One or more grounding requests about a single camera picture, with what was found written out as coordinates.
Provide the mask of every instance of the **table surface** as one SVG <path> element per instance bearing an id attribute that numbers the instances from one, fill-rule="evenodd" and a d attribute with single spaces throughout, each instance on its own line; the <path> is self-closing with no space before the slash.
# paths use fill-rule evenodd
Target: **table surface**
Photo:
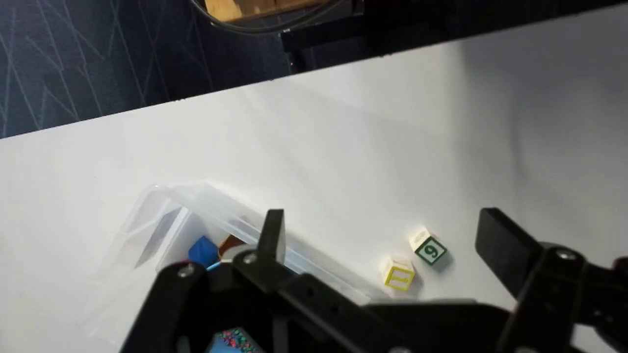
<path id="1" fill-rule="evenodd" d="M 473 251 L 483 206 L 611 265 L 628 246 L 626 20 L 622 6 L 2 140 L 0 351 L 116 351 L 83 336 L 81 310 L 163 183 L 283 206 L 369 281 L 426 224 L 454 263 L 418 265 L 422 300 L 512 306 Z"/>

